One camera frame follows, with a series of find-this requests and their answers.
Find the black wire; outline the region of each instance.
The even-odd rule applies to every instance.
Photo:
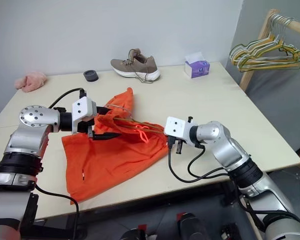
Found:
[[[35,189],[37,189],[39,192],[43,193],[43,194],[47,194],[47,195],[51,195],[51,196],[55,196],[55,197],[61,197],[61,198],[65,198],[65,199],[69,199],[71,200],[74,205],[75,205],[75,217],[74,217],[74,223],[73,223],[73,237],[72,239],[75,240],[76,239],[76,231],[77,231],[77,225],[78,225],[78,219],[79,219],[79,205],[78,202],[67,195],[63,195],[63,194],[58,194],[58,193],[53,193],[53,192],[49,192],[49,191],[45,191],[43,189],[41,189],[38,185],[35,185]]]
[[[64,94],[62,94],[60,97],[58,97],[49,107],[48,109],[52,109],[54,105],[57,104],[57,102],[59,102],[64,96],[70,94],[70,93],[73,93],[75,91],[84,91],[84,89],[82,87],[78,87],[78,88],[74,88],[74,89],[71,89],[69,91],[66,91]]]
[[[194,160],[198,159],[198,158],[203,154],[202,152],[201,152],[197,157],[195,157]],[[199,181],[199,180],[201,180],[201,179],[211,179],[211,178],[216,178],[216,177],[219,177],[219,176],[228,176],[228,174],[226,174],[226,173],[220,173],[220,174],[216,174],[216,175],[213,175],[213,176],[208,176],[208,175],[210,175],[210,174],[213,174],[213,173],[216,172],[216,171],[219,171],[219,170],[223,169],[223,168],[221,167],[221,169],[220,169],[220,168],[216,168],[216,169],[214,169],[214,170],[212,170],[212,171],[210,171],[210,172],[208,172],[208,173],[206,173],[206,174],[204,174],[204,175],[202,175],[202,176],[197,177],[196,179],[193,179],[193,180],[184,180],[184,179],[180,178],[180,177],[174,172],[174,170],[172,169],[172,166],[171,166],[171,148],[170,148],[170,147],[168,148],[168,165],[169,165],[169,169],[170,169],[170,172],[172,173],[172,175],[173,175],[176,179],[178,179],[179,181],[181,181],[181,182],[183,182],[183,183],[187,183],[187,184],[195,183],[195,182],[197,182],[197,181]]]
[[[283,210],[253,210],[253,209],[248,209],[246,208],[242,202],[240,201],[240,196],[239,196],[239,188],[238,188],[238,185],[234,182],[233,182],[233,185],[234,185],[234,192],[235,192],[235,197],[239,203],[239,206],[244,210],[246,211],[247,213],[250,213],[250,214],[277,214],[277,215],[285,215],[285,216],[288,216],[288,217],[291,217],[293,219],[295,219],[296,221],[300,222],[300,218],[293,214],[292,212],[288,212],[288,211],[283,211]]]

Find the white sole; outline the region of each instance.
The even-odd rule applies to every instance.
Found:
[[[160,76],[160,71],[158,69],[152,73],[146,74],[144,72],[136,72],[135,73],[133,71],[132,72],[119,71],[118,69],[115,69],[114,67],[112,67],[112,68],[117,74],[119,74],[125,78],[135,78],[135,77],[139,76],[142,79],[145,79],[145,77],[146,77],[146,80],[154,81]]]

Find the orange fabric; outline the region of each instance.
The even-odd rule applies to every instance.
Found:
[[[117,105],[132,112],[133,90],[128,88],[107,104]],[[130,113],[114,106],[108,108],[112,110],[94,119],[94,131],[97,134],[121,133],[119,137],[91,140],[86,134],[79,133],[62,138],[67,159],[67,191],[78,202],[92,198],[134,177],[168,153],[167,138],[163,133],[145,129],[148,138],[146,143],[141,139],[140,132],[136,131],[136,125],[142,126],[142,123],[114,119],[127,118]],[[164,130],[160,125],[147,124]]]

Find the pink fabric item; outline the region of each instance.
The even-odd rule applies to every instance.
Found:
[[[47,77],[42,72],[30,72],[23,78],[15,80],[14,87],[27,93],[42,87],[46,80]]]

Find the gray wall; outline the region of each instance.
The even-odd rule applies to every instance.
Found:
[[[27,72],[109,70],[131,48],[158,66],[197,51],[225,66],[242,1],[0,0],[0,111]]]
[[[232,46],[257,39],[270,9],[279,9],[300,22],[300,0],[244,0]],[[300,49],[300,34],[287,29],[286,43]],[[229,61],[226,69],[239,83],[242,73]],[[290,146],[299,149],[300,70],[255,71],[247,94]]]

